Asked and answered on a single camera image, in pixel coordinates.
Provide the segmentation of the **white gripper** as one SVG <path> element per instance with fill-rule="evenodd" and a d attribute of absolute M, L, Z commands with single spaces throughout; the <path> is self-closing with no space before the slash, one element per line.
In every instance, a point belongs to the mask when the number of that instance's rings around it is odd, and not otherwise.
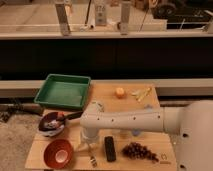
<path fill-rule="evenodd" d="M 82 128 L 80 131 L 79 150 L 91 150 L 91 145 L 99 142 L 99 130 L 95 128 Z"/>

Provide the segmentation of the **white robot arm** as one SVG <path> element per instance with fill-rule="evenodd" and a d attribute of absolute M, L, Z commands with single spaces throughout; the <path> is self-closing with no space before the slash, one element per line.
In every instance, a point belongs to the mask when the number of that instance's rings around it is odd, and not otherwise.
<path fill-rule="evenodd" d="M 147 108 L 104 112 L 93 101 L 80 117 L 81 139 L 96 142 L 101 129 L 165 132 L 179 136 L 178 171 L 213 171 L 213 100 L 200 100 L 181 109 Z"/>

